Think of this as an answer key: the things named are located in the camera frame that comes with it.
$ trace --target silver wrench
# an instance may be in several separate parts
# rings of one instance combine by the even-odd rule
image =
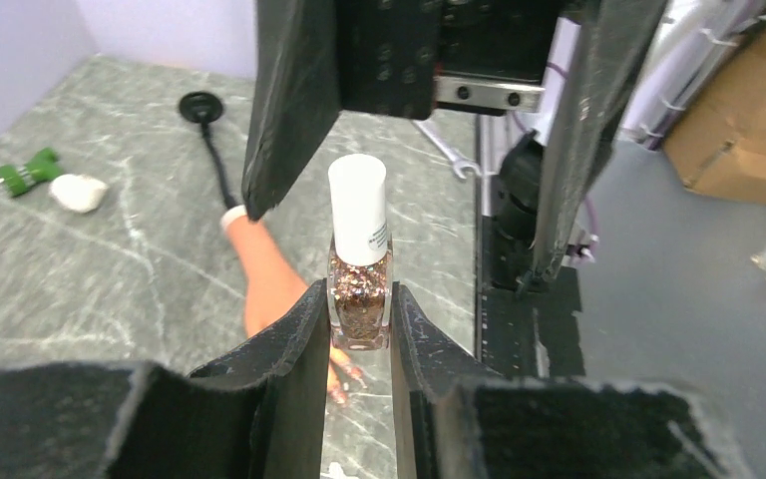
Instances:
[[[448,145],[442,140],[442,137],[436,132],[436,126],[431,120],[425,120],[423,122],[413,120],[412,123],[415,125],[415,128],[424,134],[424,136],[430,140],[430,143],[435,145],[436,148],[439,149],[439,152],[451,162],[451,167],[454,169],[454,175],[456,175],[457,178],[464,180],[466,178],[466,170],[474,172],[476,177],[481,177],[483,175],[483,170],[480,168],[480,165],[464,157],[456,148]]]

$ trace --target brown box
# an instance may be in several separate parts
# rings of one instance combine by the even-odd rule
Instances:
[[[766,205],[766,30],[698,95],[664,151],[690,191]]]

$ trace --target gray marble tabletop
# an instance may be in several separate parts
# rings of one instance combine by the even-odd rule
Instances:
[[[0,192],[0,360],[152,359],[179,372],[245,340],[245,279],[218,219],[209,158],[178,99],[222,97],[214,138],[241,179],[253,83],[221,75],[94,57],[0,137],[0,165],[50,146],[71,172],[111,185],[100,208],[61,210],[47,188]],[[463,152],[471,117],[436,118]],[[366,153],[388,168],[397,279],[427,314],[471,349],[473,187],[407,121],[343,114],[266,223],[301,276],[324,277],[330,206],[326,168]],[[353,354],[368,389],[327,408],[322,471],[339,462],[360,478],[396,476],[385,353]]]

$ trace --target green toy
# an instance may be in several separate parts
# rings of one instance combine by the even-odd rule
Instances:
[[[11,197],[24,195],[35,185],[50,182],[63,175],[63,170],[57,165],[58,160],[54,150],[43,148],[25,165],[1,166],[0,186]]]

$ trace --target white wall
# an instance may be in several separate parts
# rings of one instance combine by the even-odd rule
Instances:
[[[76,0],[101,53],[253,78],[254,0]]]
[[[96,51],[74,0],[0,0],[0,135]]]

